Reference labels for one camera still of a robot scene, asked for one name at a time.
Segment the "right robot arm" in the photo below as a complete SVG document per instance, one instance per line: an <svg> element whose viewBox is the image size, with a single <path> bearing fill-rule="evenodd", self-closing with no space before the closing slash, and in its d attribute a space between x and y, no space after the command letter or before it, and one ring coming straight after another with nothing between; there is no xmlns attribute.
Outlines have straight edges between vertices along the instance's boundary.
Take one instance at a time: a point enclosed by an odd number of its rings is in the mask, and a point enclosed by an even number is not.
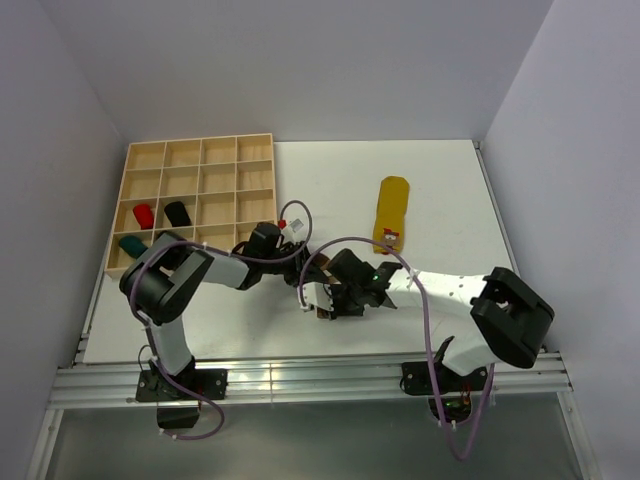
<svg viewBox="0 0 640 480"><path fill-rule="evenodd" d="M504 267L487 275L409 272L398 262L375 268L343 249L327 270L337 280L330 286L333 318L361 316L367 307L428 308L436 356L433 378L446 390L498 361L532 368L555 316L546 301Z"/></svg>

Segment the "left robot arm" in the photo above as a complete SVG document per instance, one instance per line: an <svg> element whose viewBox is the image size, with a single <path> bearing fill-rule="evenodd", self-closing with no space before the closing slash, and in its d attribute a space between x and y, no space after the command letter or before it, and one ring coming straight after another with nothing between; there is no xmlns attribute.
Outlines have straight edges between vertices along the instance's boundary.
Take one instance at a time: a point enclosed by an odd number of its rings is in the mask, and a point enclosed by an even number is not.
<svg viewBox="0 0 640 480"><path fill-rule="evenodd" d="M183 399L194 389L195 359L183 313L201 284L246 291L265 275L280 275L296 286L309 256L305 240L289 240L269 222L258 223L229 253L162 233L119 280L120 292L146 331L153 360L163 369L159 388L172 399Z"/></svg>

